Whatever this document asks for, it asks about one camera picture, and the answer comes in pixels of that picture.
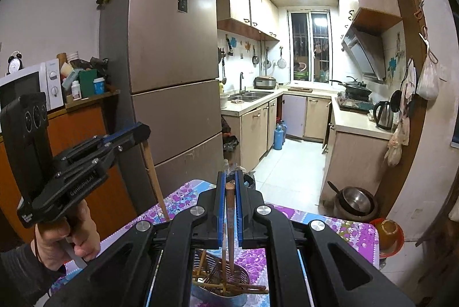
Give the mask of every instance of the orange bowl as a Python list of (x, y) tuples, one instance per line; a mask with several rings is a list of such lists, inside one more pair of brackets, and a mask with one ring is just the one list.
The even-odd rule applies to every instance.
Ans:
[[(375, 227), (376, 229), (376, 225), (377, 224), (380, 224), (382, 223), (384, 220), (386, 220), (386, 218), (378, 218), (378, 219), (375, 219), (375, 220), (372, 220), (370, 221), (370, 224), (372, 226)], [(397, 254), (400, 249), (403, 247), (403, 244), (405, 243), (405, 236), (403, 235), (403, 230), (400, 226), (398, 226), (398, 232), (397, 232), (397, 239), (394, 243), (394, 245), (387, 251), (385, 252), (379, 252), (379, 258), (380, 259), (385, 259), (385, 258), (388, 258), (390, 256), (394, 256), (395, 254)]]

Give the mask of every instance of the window frame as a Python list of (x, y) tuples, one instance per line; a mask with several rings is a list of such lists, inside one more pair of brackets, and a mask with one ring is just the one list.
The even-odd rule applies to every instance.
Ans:
[[(331, 87), (332, 83), (330, 80), (333, 78), (333, 49), (332, 49), (332, 34), (331, 34), (331, 17), (329, 9), (298, 9), (298, 10), (288, 10), (288, 29), (289, 29), (289, 44), (290, 44), (290, 83), (291, 84), (301, 84), (309, 83), (314, 84), (318, 87)], [(303, 13), (307, 15), (308, 21), (308, 48), (309, 48), (309, 80), (294, 80), (293, 79), (293, 29), (291, 22), (291, 15), (293, 13)], [(312, 29), (312, 15), (313, 14), (326, 14), (328, 22), (328, 46), (329, 46), (329, 81), (328, 83), (321, 83), (314, 81), (314, 40), (313, 40), (313, 29)]]

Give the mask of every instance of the window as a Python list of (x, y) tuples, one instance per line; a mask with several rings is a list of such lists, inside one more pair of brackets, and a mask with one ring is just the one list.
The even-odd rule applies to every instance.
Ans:
[(293, 80), (329, 83), (332, 69), (330, 13), (289, 12), (289, 27)]

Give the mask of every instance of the green box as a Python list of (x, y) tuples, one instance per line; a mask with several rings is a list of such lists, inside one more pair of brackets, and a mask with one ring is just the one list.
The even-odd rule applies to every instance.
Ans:
[(97, 78), (97, 70), (92, 69), (88, 71), (82, 71), (79, 74), (81, 97), (91, 97), (96, 94), (94, 91), (94, 79)]

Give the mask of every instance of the table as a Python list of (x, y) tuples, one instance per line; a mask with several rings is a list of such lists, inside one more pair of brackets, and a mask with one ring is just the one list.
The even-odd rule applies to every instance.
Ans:
[[(202, 180), (192, 180), (175, 192), (171, 193), (164, 199), (167, 210), (171, 219), (175, 215), (196, 205), (199, 193), (208, 189), (214, 188), (215, 185)], [(273, 204), (277, 210), (284, 213), (291, 220), (301, 223), (309, 223), (312, 220), (319, 219), (328, 224), (335, 232), (337, 232), (350, 246), (357, 250), (366, 260), (372, 263), (375, 267), (379, 267), (379, 241), (378, 233), (370, 224), (358, 223), (355, 221), (346, 221), (322, 215), (307, 213), (304, 211), (293, 210), (292, 208), (282, 207)], [(101, 252), (109, 247), (113, 242), (120, 238), (128, 229), (140, 220), (148, 220), (153, 224), (158, 224), (164, 221), (164, 216), (158, 205), (153, 206), (150, 210), (134, 219), (132, 222), (115, 232), (110, 237), (106, 238), (101, 244)], [(221, 256), (221, 250), (210, 250), (210, 253)], [(243, 250), (235, 245), (235, 263), (244, 267), (249, 273), (250, 282), (258, 285), (268, 286), (268, 274), (266, 267), (266, 256), (264, 249)], [(60, 278), (51, 288), (51, 292), (58, 290), (65, 285), (69, 280), (75, 277), (81, 270), (78, 269), (74, 262), (66, 264), (67, 275)], [(269, 296), (266, 295), (248, 295), (246, 307), (268, 307)], [(191, 296), (190, 307), (212, 307), (203, 303), (199, 299)]]

